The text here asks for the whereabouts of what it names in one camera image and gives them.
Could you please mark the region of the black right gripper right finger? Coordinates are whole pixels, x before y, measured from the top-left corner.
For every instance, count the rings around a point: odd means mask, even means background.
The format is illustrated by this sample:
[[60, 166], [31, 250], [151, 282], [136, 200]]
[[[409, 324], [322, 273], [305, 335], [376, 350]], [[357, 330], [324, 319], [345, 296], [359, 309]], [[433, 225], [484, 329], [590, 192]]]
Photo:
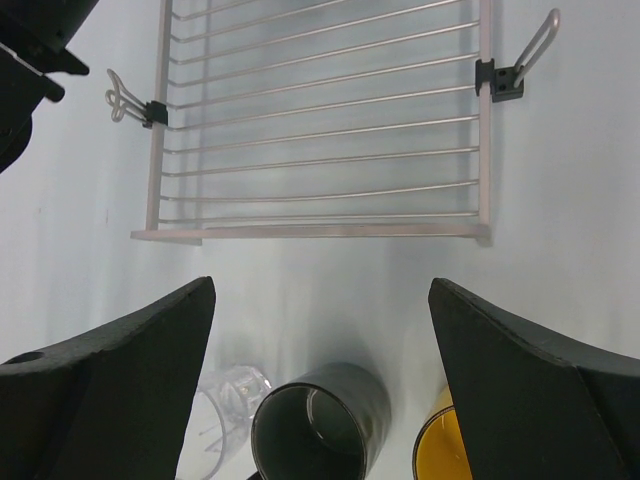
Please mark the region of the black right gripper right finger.
[[473, 478], [638, 478], [638, 359], [444, 278], [428, 302]]

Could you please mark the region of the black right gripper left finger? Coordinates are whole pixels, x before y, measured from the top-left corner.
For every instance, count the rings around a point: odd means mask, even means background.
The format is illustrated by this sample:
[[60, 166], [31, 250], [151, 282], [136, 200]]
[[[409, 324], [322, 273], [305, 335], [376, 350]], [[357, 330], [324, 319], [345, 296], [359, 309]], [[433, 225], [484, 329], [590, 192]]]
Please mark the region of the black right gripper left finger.
[[200, 277], [2, 363], [2, 478], [174, 478], [215, 303]]

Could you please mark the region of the yellow ceramic mug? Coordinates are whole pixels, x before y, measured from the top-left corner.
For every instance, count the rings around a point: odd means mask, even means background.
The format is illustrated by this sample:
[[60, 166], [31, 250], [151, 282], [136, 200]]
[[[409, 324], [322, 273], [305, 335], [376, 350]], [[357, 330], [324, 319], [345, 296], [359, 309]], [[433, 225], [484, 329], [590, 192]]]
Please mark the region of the yellow ceramic mug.
[[448, 385], [439, 393], [416, 437], [412, 454], [412, 472], [416, 480], [472, 479]]

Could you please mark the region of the clear octagonal glass cup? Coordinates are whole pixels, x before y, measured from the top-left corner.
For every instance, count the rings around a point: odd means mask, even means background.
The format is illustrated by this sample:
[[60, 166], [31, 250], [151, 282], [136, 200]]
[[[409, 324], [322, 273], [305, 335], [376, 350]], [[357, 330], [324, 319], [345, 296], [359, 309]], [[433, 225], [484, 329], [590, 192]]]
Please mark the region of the clear octagonal glass cup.
[[270, 380], [254, 366], [202, 373], [176, 477], [214, 478], [247, 442], [257, 408], [271, 390]]

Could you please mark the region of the grey ceramic mug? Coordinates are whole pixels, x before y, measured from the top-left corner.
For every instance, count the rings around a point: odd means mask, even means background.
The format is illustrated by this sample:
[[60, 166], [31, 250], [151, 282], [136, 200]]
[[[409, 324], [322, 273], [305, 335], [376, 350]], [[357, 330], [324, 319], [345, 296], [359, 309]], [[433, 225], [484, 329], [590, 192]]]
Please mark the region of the grey ceramic mug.
[[330, 363], [271, 391], [251, 426], [254, 479], [365, 479], [392, 423], [383, 382]]

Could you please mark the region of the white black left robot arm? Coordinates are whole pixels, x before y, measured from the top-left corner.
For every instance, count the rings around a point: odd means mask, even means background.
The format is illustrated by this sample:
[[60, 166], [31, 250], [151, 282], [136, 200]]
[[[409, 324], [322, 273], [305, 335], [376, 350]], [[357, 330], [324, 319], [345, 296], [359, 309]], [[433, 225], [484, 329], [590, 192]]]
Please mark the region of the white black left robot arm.
[[67, 45], [94, 10], [96, 0], [1, 0], [1, 169], [27, 148], [33, 112], [65, 89], [52, 73], [86, 76], [89, 67]]

